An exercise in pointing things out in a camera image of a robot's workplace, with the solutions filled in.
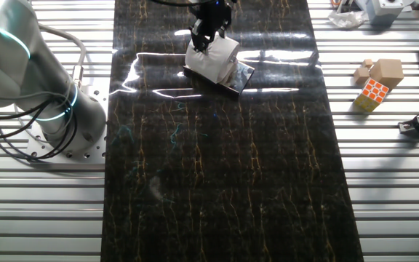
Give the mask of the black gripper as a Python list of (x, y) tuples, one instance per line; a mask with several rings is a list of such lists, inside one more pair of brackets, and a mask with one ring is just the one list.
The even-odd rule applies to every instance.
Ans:
[(232, 8), (225, 0), (203, 1), (193, 7), (193, 14), (198, 19), (191, 27), (193, 48), (206, 52), (210, 42), (210, 31), (225, 38), (226, 30), (231, 26)]

